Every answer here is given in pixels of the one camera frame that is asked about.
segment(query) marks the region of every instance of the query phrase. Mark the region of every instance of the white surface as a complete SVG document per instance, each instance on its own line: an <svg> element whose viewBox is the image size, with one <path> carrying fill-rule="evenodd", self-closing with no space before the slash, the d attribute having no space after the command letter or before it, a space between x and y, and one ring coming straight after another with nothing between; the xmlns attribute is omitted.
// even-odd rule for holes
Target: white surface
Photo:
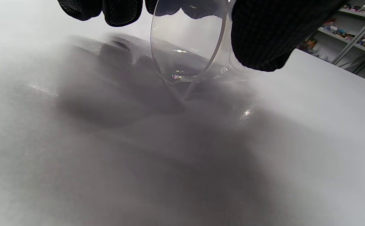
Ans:
<svg viewBox="0 0 365 226"><path fill-rule="evenodd" d="M181 107L108 32L150 16L0 1L0 226L365 225L364 79L295 51Z"/></svg>

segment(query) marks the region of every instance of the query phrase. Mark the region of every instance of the gloved hand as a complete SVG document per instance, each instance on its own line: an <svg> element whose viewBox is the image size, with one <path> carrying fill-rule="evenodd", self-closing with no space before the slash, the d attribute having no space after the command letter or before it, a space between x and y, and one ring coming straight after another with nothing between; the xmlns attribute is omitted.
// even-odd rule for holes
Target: gloved hand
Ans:
<svg viewBox="0 0 365 226"><path fill-rule="evenodd" d="M143 0L58 0L62 9L78 20L88 20L103 11L106 22L122 27L135 22ZM191 18L216 15L216 7L197 12L190 2L169 0L171 7L161 10L174 14L180 8ZM232 11L232 47L237 59L247 67L274 71L284 66L291 52L335 13L346 0L237 0ZM157 0L145 0L154 13Z"/></svg>

